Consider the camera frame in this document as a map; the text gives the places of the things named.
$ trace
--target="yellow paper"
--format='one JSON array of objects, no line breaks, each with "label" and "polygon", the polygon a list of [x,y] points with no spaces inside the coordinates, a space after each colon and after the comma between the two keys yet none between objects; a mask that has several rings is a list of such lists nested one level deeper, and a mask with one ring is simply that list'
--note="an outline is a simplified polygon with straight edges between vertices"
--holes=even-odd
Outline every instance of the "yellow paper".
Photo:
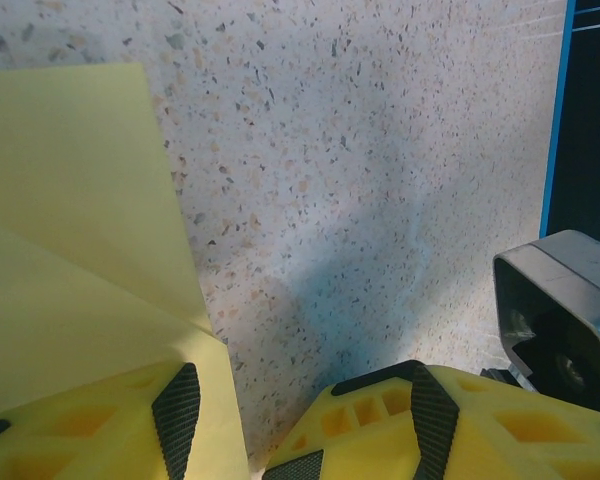
[{"label": "yellow paper", "polygon": [[0,411],[168,359],[200,381],[187,478],[248,478],[226,347],[0,227]]},{"label": "yellow paper", "polygon": [[0,72],[0,225],[209,331],[139,64]]}]

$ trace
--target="blue edge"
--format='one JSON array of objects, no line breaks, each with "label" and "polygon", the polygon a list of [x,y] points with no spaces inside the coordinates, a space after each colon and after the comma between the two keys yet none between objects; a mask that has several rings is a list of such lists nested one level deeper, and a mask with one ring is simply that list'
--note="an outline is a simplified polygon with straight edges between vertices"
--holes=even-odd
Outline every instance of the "blue edge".
[{"label": "blue edge", "polygon": [[556,105],[553,110],[553,124],[551,125],[551,139],[549,141],[549,161],[547,162],[547,177],[544,184],[542,216],[540,217],[540,238],[547,236],[549,224],[549,207],[551,205],[551,192],[553,191],[553,175],[556,168],[558,134],[560,132],[560,118],[562,117],[562,100],[564,97],[564,85],[567,80],[567,64],[569,63],[569,48],[571,46],[571,35],[573,34],[575,8],[576,0],[567,0],[564,32],[562,34],[562,51],[560,53],[560,68],[558,70],[558,85],[556,86]]}]

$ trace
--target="speckled surface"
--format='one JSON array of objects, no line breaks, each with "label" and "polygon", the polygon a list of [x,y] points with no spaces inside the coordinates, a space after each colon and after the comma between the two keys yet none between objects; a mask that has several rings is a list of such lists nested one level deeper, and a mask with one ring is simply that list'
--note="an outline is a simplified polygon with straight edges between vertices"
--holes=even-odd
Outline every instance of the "speckled surface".
[{"label": "speckled surface", "polygon": [[140,61],[251,466],[325,385],[504,362],[564,0],[0,0],[0,68]]}]

